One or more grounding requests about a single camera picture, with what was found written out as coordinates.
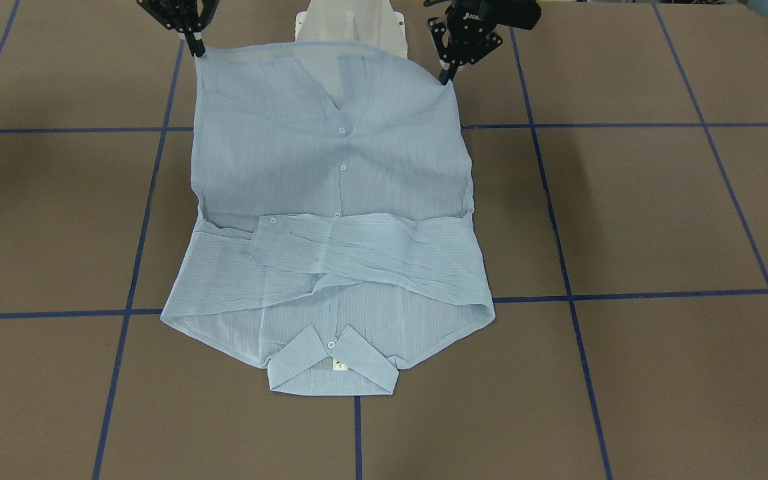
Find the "button-up shirt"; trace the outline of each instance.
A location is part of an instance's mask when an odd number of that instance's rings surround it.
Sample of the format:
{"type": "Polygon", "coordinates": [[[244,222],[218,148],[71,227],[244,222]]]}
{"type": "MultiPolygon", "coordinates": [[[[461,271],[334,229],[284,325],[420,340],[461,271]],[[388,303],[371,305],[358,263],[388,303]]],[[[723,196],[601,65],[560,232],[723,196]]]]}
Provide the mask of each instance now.
{"type": "Polygon", "coordinates": [[[198,219],[164,322],[275,391],[386,395],[493,320],[451,83],[355,42],[195,64],[198,219]]]}

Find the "shirt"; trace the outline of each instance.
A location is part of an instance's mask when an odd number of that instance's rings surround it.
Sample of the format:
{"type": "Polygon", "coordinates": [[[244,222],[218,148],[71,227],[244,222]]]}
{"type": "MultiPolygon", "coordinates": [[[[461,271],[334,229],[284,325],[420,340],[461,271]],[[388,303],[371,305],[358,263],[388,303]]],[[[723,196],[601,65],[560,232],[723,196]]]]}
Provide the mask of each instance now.
{"type": "Polygon", "coordinates": [[[386,395],[493,320],[451,83],[356,42],[195,66],[198,218],[164,322],[274,391],[386,395]]]}

